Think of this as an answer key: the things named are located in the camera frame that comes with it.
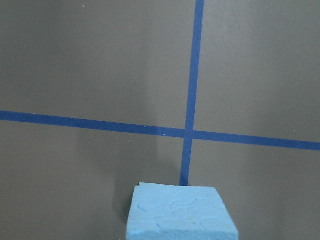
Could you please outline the light blue block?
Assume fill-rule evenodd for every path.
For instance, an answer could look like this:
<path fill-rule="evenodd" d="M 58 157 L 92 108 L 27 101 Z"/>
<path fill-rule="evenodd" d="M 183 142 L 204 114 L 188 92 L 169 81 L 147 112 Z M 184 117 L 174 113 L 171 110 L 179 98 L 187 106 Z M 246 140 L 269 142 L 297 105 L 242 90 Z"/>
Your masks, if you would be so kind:
<path fill-rule="evenodd" d="M 237 240 L 239 232 L 213 187 L 141 182 L 134 188 L 128 240 Z"/>

